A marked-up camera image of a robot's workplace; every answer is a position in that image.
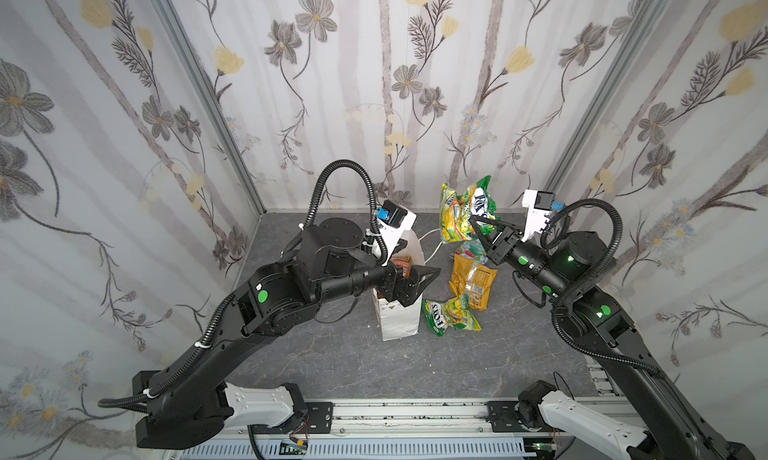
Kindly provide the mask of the green yellow snack bag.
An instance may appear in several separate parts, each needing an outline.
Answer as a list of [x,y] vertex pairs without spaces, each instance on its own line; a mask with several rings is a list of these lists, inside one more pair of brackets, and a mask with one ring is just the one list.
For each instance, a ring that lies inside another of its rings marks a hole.
[[492,180],[487,175],[471,184],[463,193],[457,193],[444,183],[440,194],[440,233],[443,243],[473,240],[477,237],[470,218],[495,218],[497,205],[489,194]]
[[442,337],[449,328],[473,332],[482,330],[470,308],[467,295],[447,301],[424,300],[422,313],[429,329],[438,337]]

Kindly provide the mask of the cartoon animal paper bag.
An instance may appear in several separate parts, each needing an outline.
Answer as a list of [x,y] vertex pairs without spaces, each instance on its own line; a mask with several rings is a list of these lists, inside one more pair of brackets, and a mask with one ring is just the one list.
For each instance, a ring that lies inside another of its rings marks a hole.
[[[395,257],[409,257],[411,265],[424,265],[425,254],[418,235],[413,230],[406,230],[402,239],[407,241],[407,246]],[[418,333],[422,315],[421,302],[422,298],[419,297],[411,306],[403,307],[397,301],[388,302],[379,291],[372,290],[372,304],[384,342],[411,337]]]

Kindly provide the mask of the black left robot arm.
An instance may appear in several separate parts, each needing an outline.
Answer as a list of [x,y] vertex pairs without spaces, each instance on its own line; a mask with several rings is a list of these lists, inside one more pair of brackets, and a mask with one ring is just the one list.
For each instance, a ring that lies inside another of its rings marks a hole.
[[[340,217],[315,221],[328,178],[342,168],[356,172],[366,188],[366,229]],[[296,384],[243,389],[226,378],[331,301],[373,290],[388,302],[415,304],[440,271],[392,261],[392,254],[407,245],[402,237],[406,215],[391,201],[377,203],[374,184],[360,164],[331,162],[318,176],[300,232],[279,259],[258,268],[217,305],[184,355],[162,370],[138,372],[132,395],[103,398],[99,407],[140,414],[135,436],[143,449],[185,450],[240,426],[281,432],[301,426],[308,409]]]

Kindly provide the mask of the yellow chips snack bag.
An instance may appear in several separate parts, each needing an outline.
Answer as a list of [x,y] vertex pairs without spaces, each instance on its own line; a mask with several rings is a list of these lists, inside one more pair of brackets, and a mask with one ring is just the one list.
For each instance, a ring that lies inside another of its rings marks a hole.
[[498,271],[464,256],[455,255],[449,288],[455,296],[466,294],[470,308],[485,311]]

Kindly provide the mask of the tan paper bag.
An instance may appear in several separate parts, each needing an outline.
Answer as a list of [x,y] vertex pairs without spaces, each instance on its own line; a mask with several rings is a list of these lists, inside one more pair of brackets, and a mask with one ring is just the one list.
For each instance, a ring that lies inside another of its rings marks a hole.
[[391,258],[390,262],[402,273],[404,278],[410,276],[412,258],[410,256]]

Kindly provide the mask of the teal candy snack bag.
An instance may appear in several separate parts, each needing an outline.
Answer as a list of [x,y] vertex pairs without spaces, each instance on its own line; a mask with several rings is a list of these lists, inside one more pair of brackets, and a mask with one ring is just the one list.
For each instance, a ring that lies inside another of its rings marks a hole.
[[463,242],[456,249],[455,254],[483,265],[485,265],[488,261],[485,249],[483,248],[483,245],[479,239]]

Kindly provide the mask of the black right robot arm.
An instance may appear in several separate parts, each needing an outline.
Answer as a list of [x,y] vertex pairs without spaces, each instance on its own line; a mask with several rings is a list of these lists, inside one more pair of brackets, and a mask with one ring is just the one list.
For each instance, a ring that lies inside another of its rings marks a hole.
[[489,261],[507,264],[542,293],[557,335],[587,355],[614,380],[641,418],[640,427],[586,407],[546,381],[518,397],[518,419],[528,428],[549,426],[571,434],[611,459],[753,459],[745,444],[729,441],[684,397],[653,358],[633,320],[598,285],[623,236],[623,222],[608,202],[588,198],[554,216],[535,194],[530,213],[543,224],[533,243],[528,227],[473,215],[470,223]]

